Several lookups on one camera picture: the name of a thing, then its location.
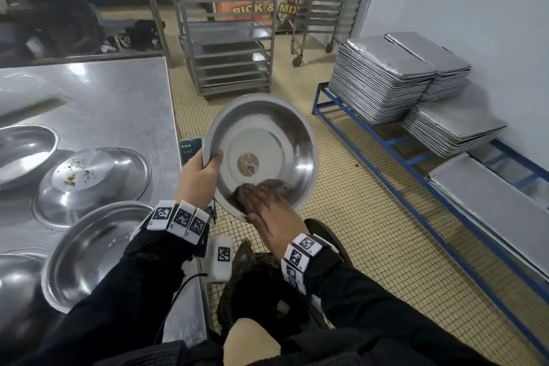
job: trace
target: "metal bowl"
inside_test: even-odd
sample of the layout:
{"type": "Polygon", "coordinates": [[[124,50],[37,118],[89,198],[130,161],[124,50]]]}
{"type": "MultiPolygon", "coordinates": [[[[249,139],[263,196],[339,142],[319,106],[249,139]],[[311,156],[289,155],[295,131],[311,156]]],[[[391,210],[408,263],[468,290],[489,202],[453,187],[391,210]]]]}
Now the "metal bowl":
{"type": "Polygon", "coordinates": [[[46,173],[32,212],[46,227],[65,230],[97,208],[138,199],[149,180],[150,165],[135,151],[86,149],[46,173]]]}
{"type": "Polygon", "coordinates": [[[231,101],[210,124],[202,154],[224,152],[215,199],[246,221],[235,190],[249,182],[281,179],[289,186],[289,204],[299,210],[315,188],[319,148],[307,119],[290,103],[267,94],[248,94],[231,101]]]}
{"type": "Polygon", "coordinates": [[[39,124],[20,124],[0,129],[0,190],[32,180],[59,145],[59,135],[39,124]]]}
{"type": "Polygon", "coordinates": [[[45,258],[0,254],[0,358],[11,364],[36,349],[62,315],[45,301],[40,272],[45,258]]]}
{"type": "Polygon", "coordinates": [[[61,238],[42,270],[42,291],[63,313],[88,296],[118,263],[130,235],[153,209],[121,201],[92,211],[61,238]]]}

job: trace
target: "caster wheel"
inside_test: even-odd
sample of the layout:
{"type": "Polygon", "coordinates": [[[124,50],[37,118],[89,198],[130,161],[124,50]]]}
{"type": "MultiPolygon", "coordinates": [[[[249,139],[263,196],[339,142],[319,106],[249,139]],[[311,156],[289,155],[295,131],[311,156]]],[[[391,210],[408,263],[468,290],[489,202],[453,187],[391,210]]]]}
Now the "caster wheel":
{"type": "Polygon", "coordinates": [[[293,59],[292,65],[297,68],[301,65],[302,62],[303,62],[303,55],[300,55],[293,59]]]}

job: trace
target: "person's left arm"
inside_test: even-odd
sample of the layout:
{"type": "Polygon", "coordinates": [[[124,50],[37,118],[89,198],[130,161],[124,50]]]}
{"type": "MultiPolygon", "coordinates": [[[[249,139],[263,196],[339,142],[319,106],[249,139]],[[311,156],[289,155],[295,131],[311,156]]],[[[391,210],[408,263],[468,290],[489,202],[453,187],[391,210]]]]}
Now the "person's left arm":
{"type": "MultiPolygon", "coordinates": [[[[221,160],[222,153],[203,169],[202,151],[191,158],[182,169],[175,200],[206,209],[221,160]]],[[[181,265],[193,252],[193,245],[167,231],[141,230],[120,262],[20,364],[93,364],[152,345],[181,285],[181,265]]]]}

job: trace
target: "white wall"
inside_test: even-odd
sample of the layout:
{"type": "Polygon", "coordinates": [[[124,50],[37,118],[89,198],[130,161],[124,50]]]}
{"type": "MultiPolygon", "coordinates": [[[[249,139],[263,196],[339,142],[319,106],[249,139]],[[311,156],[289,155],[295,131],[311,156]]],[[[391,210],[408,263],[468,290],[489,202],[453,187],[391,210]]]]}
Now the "white wall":
{"type": "Polygon", "coordinates": [[[413,30],[473,65],[463,96],[549,170],[549,0],[372,0],[361,36],[413,30]]]}

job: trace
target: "yellow tile floor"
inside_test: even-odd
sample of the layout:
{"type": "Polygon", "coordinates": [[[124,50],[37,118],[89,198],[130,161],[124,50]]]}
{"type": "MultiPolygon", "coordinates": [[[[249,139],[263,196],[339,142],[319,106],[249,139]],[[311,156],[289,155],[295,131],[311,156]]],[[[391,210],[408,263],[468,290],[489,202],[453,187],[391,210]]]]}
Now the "yellow tile floor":
{"type": "MultiPolygon", "coordinates": [[[[110,10],[105,16],[137,19],[150,17],[150,13],[142,9],[110,10]]],[[[203,136],[219,110],[239,94],[211,101],[198,97],[177,41],[175,14],[163,9],[162,17],[176,65],[169,75],[180,137],[203,136]]],[[[315,131],[320,154],[316,189],[300,215],[324,221],[338,235],[357,269],[491,360],[506,365],[543,364],[530,342],[421,224],[323,120],[311,115],[316,86],[329,80],[335,56],[325,54],[319,43],[309,39],[304,64],[293,68],[289,42],[289,36],[276,37],[271,94],[291,102],[306,116],[315,131]]],[[[511,307],[525,311],[525,321],[547,344],[549,315],[540,299],[525,289],[506,266],[350,118],[341,111],[329,116],[511,307]],[[538,309],[528,312],[531,307],[538,309]]],[[[249,238],[256,251],[264,250],[250,224],[235,219],[219,206],[217,224],[211,233],[231,236],[235,246],[249,238]]],[[[222,286],[214,286],[209,295],[215,327],[215,307],[221,292],[222,286]]]]}

